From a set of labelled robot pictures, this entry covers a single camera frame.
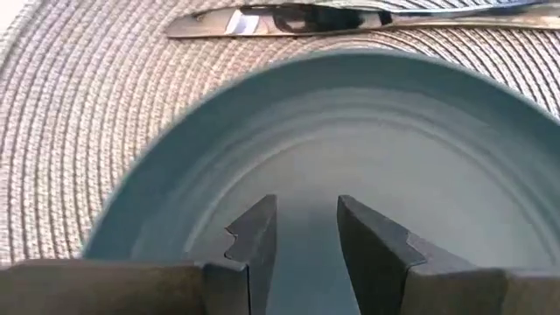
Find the beige placemat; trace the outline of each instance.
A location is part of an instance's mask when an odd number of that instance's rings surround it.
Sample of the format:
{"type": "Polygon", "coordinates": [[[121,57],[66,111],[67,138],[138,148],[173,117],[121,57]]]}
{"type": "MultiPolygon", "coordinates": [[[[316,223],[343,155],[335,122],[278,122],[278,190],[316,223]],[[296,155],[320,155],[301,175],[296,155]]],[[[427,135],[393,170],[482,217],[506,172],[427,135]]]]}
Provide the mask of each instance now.
{"type": "Polygon", "coordinates": [[[423,53],[489,75],[559,117],[559,31],[183,41],[163,34],[184,13],[241,2],[45,0],[25,6],[0,42],[1,264],[77,256],[103,201],[152,138],[222,82],[274,60],[346,47],[423,53]]]}

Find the woven placemat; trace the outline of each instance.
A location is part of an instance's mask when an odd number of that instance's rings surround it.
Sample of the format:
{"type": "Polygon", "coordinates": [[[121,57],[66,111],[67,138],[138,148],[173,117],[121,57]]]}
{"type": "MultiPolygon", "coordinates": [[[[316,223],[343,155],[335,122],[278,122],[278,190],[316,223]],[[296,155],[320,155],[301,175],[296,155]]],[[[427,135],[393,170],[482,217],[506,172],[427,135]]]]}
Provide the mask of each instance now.
{"type": "MultiPolygon", "coordinates": [[[[481,3],[368,2],[409,8],[481,3]]],[[[242,1],[50,0],[25,6],[0,43],[1,264],[77,256],[103,201],[151,139],[202,95],[274,60],[345,47],[423,53],[489,75],[559,117],[558,31],[181,41],[163,34],[177,16],[234,3],[242,1]]]]}

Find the round placemat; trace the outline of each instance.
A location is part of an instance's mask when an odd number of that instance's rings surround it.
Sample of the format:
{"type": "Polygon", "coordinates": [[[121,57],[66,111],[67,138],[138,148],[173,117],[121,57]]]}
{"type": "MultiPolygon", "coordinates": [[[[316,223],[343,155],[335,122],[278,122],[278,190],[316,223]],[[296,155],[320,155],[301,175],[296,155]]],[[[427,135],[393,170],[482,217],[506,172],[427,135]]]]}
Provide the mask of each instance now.
{"type": "MultiPolygon", "coordinates": [[[[151,139],[202,95],[274,60],[347,47],[422,53],[488,75],[558,117],[558,31],[164,35],[177,16],[240,3],[45,0],[25,7],[0,47],[0,263],[77,256],[104,200],[151,139]]],[[[481,1],[368,3],[411,8],[481,1]]]]}

